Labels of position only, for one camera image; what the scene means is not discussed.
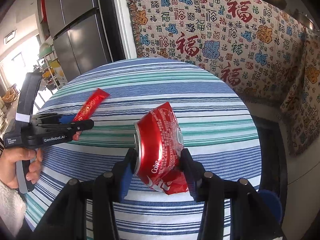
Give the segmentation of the white fuzzy sleeve forearm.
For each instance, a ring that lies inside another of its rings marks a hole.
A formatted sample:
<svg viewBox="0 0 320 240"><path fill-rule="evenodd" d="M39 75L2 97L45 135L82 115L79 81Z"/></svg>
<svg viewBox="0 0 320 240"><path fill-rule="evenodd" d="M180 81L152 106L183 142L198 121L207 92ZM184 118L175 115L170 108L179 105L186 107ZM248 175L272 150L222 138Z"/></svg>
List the white fuzzy sleeve forearm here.
<svg viewBox="0 0 320 240"><path fill-rule="evenodd" d="M12 237L16 237L23 225L27 204L15 189L1 181L1 220Z"/></svg>

